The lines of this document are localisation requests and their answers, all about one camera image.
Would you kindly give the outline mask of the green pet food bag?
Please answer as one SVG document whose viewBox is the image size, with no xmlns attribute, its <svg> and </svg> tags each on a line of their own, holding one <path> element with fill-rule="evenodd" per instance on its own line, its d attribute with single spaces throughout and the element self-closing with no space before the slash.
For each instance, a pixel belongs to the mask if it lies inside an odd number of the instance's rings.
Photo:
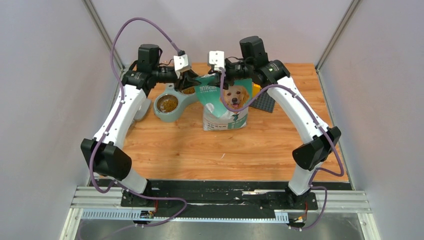
<svg viewBox="0 0 424 240">
<path fill-rule="evenodd" d="M 200 85 L 194 87 L 199 102 L 203 105 L 202 125 L 204 131 L 226 131 L 244 128 L 247 125 L 247 103 L 253 96 L 251 79 L 235 80 L 234 85 L 221 90 L 209 83 L 219 81 L 217 74 L 197 77 Z"/>
</svg>

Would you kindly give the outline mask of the grey metal food scoop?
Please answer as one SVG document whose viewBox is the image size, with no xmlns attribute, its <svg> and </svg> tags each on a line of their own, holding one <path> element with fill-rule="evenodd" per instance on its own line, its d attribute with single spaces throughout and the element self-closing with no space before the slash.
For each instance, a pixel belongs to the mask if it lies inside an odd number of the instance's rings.
<svg viewBox="0 0 424 240">
<path fill-rule="evenodd" d="M 150 105 L 151 105 L 152 101 L 148 98 L 146 98 L 140 105 L 139 109 L 136 111 L 133 120 L 134 121 L 141 121 L 145 115 L 147 114 Z"/>
</svg>

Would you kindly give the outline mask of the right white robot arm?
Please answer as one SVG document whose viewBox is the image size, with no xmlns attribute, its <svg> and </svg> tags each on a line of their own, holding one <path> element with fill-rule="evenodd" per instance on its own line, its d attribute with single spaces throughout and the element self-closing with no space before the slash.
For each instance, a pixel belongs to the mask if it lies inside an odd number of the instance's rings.
<svg viewBox="0 0 424 240">
<path fill-rule="evenodd" d="M 245 37 L 239 42 L 242 57 L 232 62 L 223 51 L 210 51 L 210 72 L 217 74 L 211 86 L 229 88 L 235 80 L 251 79 L 267 93 L 291 120 L 302 145 L 292 152 L 296 163 L 294 173 L 282 199 L 292 209 L 306 201 L 312 181 L 331 153 L 341 161 L 336 144 L 341 137 L 338 127 L 330 127 L 316 114 L 298 90 L 288 68 L 280 60 L 269 60 L 263 40 L 257 36 Z"/>
</svg>

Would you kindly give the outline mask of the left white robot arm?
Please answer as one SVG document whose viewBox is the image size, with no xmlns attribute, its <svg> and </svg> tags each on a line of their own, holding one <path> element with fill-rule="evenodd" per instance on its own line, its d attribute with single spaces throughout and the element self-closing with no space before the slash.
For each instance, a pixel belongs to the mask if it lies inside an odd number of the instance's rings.
<svg viewBox="0 0 424 240">
<path fill-rule="evenodd" d="M 149 181 L 133 169 L 131 158 L 122 150 L 127 132 L 149 109 L 148 95 L 156 84 L 171 84 L 178 91 L 198 84 L 184 50 L 177 49 L 172 66 L 160 63 L 162 52 L 155 44 L 140 45 L 138 59 L 118 78 L 119 94 L 105 122 L 80 145 L 90 178 L 94 180 L 94 174 L 98 174 L 116 181 L 134 192 L 135 202 L 142 207 L 152 203 L 153 193 L 147 189 Z"/>
</svg>

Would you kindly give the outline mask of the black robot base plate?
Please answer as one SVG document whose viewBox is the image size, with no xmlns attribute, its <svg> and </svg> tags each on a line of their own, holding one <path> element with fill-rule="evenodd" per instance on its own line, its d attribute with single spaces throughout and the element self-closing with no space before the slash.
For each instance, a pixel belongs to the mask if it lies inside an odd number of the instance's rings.
<svg viewBox="0 0 424 240">
<path fill-rule="evenodd" d="M 251 206 L 256 209 L 289 210 L 303 215 L 317 210 L 316 195 L 288 193 L 286 181 L 151 180 L 149 197 L 160 197 L 157 213 L 175 214 L 189 206 Z"/>
</svg>

